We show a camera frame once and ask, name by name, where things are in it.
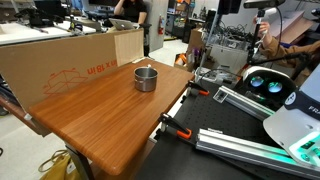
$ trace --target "teal light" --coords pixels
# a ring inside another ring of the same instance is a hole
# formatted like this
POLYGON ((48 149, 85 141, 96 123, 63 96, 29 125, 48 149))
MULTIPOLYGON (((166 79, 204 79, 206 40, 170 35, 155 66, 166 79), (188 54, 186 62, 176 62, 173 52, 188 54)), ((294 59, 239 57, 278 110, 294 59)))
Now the teal light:
POLYGON ((250 84, 253 87, 259 87, 263 84, 264 80, 260 76, 255 76, 251 78, 250 84))
POLYGON ((301 138, 296 143, 292 144, 289 147, 289 150, 291 152, 296 152, 296 151, 302 152, 302 151, 305 151, 304 148, 301 148, 302 146, 304 146, 305 144, 309 143, 310 141, 311 142, 316 142, 319 138, 320 138, 320 133, 319 132, 315 132, 315 131, 311 132, 310 134, 308 134, 305 137, 301 138))
POLYGON ((271 82, 268 84, 269 92, 277 93, 282 90, 282 84, 279 82, 271 82))

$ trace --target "metal extrusion frame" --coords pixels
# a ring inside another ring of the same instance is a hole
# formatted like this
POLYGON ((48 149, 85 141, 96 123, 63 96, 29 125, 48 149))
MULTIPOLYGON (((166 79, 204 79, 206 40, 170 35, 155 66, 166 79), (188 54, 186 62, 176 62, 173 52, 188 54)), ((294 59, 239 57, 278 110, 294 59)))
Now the metal extrusion frame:
POLYGON ((301 166, 283 149, 200 129, 196 149, 268 167, 304 178, 320 179, 320 168, 301 166))
POLYGON ((213 99, 222 103, 224 100, 230 104, 236 106, 237 108, 249 113, 250 115, 256 117, 257 119, 263 121, 267 117, 273 115, 275 112, 255 101, 234 92, 233 90, 221 86, 217 93, 213 96, 213 99))

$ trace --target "table leg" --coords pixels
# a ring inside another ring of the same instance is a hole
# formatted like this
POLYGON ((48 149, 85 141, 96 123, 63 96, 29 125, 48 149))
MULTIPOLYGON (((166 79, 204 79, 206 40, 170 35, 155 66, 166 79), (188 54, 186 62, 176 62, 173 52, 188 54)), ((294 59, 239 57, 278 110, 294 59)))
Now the table leg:
POLYGON ((91 171, 88 159, 68 143, 66 143, 66 148, 80 174, 81 179, 94 180, 94 176, 91 171))

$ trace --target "hand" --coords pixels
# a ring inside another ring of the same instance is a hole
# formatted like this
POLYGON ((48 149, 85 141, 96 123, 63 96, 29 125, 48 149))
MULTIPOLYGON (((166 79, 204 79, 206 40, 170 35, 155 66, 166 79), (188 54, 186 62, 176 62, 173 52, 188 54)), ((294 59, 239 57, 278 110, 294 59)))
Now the hand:
MULTIPOLYGON (((257 23, 257 17, 253 18, 253 24, 257 23)), ((263 35, 269 33, 270 24, 267 21, 261 21, 258 36, 262 37, 263 35)))
MULTIPOLYGON (((257 17, 253 18, 253 24, 257 23, 257 17)), ((270 24, 267 21, 261 21, 258 37, 263 38, 262 44, 264 48, 267 48, 272 41, 272 36, 269 33, 270 24)))

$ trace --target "cardboard box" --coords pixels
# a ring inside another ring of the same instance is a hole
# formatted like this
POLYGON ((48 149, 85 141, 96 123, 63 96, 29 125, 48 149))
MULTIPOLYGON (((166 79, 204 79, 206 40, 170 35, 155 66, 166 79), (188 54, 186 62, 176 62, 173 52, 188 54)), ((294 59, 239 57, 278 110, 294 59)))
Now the cardboard box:
POLYGON ((193 48, 204 49, 205 44, 203 43, 201 36, 202 36, 201 29, 191 30, 187 54, 191 53, 193 48))
POLYGON ((175 63, 173 65, 173 67, 175 68, 179 68, 179 69, 182 69, 182 70, 185 70, 185 71, 189 71, 189 72, 192 72, 193 71, 193 63, 188 63, 188 57, 187 57, 187 54, 186 53, 182 53, 184 56, 185 56, 185 60, 182 60, 179 59, 179 56, 181 54, 176 54, 176 58, 175 58, 175 63))
POLYGON ((0 54, 0 73, 28 112, 49 96, 143 57, 143 30, 2 46, 0 54))
MULTIPOLYGON (((305 19, 303 14, 304 11, 284 13, 281 42, 288 44, 292 43, 313 25, 314 22, 305 19)), ((280 35, 280 22, 280 18, 278 18, 270 25, 270 34, 276 38, 279 38, 280 35)))
POLYGON ((187 7, 186 4, 177 3, 176 11, 185 11, 186 7, 187 7))

